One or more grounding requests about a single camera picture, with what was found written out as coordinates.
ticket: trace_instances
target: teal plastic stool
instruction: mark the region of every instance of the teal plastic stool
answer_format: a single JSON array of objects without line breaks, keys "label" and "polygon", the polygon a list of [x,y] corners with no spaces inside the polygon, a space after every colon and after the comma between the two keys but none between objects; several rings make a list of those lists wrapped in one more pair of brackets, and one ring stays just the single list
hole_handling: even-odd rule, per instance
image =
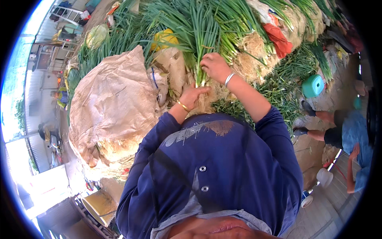
[{"label": "teal plastic stool", "polygon": [[317,97],[324,89],[324,82],[320,75],[313,75],[302,83],[303,93],[306,98]]}]

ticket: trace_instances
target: black sneaker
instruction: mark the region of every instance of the black sneaker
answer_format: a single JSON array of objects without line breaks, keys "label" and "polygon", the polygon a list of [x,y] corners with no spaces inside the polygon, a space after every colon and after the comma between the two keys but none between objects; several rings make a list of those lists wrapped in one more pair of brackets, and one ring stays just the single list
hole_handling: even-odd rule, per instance
[{"label": "black sneaker", "polygon": [[310,104],[307,101],[301,101],[301,105],[303,109],[308,112],[309,116],[315,116],[316,111],[310,106]]},{"label": "black sneaker", "polygon": [[296,135],[296,136],[306,135],[306,134],[308,134],[308,129],[305,128],[305,127],[294,128],[293,129],[293,134]]}]

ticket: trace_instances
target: blue shirt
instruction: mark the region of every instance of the blue shirt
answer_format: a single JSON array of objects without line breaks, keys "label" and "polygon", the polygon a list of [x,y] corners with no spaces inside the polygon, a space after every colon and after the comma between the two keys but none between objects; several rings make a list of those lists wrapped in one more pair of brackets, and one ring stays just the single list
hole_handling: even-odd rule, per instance
[{"label": "blue shirt", "polygon": [[342,146],[347,154],[353,152],[354,145],[359,143],[357,162],[361,169],[356,174],[354,192],[364,188],[369,178],[373,149],[369,146],[366,119],[362,114],[354,110],[350,112],[342,125]]},{"label": "blue shirt", "polygon": [[303,176],[276,108],[256,124],[256,132],[223,113],[195,115],[183,125],[165,113],[139,145],[121,196],[117,225],[126,238],[150,238],[157,226],[152,178],[159,224],[179,213],[189,200],[191,190],[158,162],[154,161],[151,177],[148,157],[158,148],[189,182],[197,169],[200,187],[208,187],[203,196],[223,210],[243,209],[264,221],[276,236],[294,223]]}]

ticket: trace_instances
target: red plastic bag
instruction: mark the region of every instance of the red plastic bag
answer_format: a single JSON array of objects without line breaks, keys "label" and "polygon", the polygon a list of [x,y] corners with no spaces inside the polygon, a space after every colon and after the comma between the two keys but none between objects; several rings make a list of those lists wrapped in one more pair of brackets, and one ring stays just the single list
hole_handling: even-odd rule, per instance
[{"label": "red plastic bag", "polygon": [[271,40],[275,45],[277,57],[279,59],[284,58],[287,54],[292,52],[292,43],[287,41],[279,27],[276,27],[270,23],[264,24],[263,26],[269,40]]}]

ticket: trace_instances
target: hand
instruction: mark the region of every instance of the hand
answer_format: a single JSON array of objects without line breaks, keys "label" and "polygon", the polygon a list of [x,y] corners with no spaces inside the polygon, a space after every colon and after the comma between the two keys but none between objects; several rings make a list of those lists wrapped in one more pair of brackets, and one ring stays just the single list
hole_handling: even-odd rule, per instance
[{"label": "hand", "polygon": [[225,80],[232,73],[224,58],[216,52],[205,54],[200,66],[203,71],[220,84],[225,84]]},{"label": "hand", "polygon": [[353,148],[353,152],[349,155],[349,159],[352,161],[357,158],[359,154],[359,143],[356,143]]},{"label": "hand", "polygon": [[195,102],[200,94],[206,93],[211,90],[211,87],[198,87],[195,88],[195,82],[193,82],[182,94],[179,101],[184,104],[189,110],[195,108]]}]

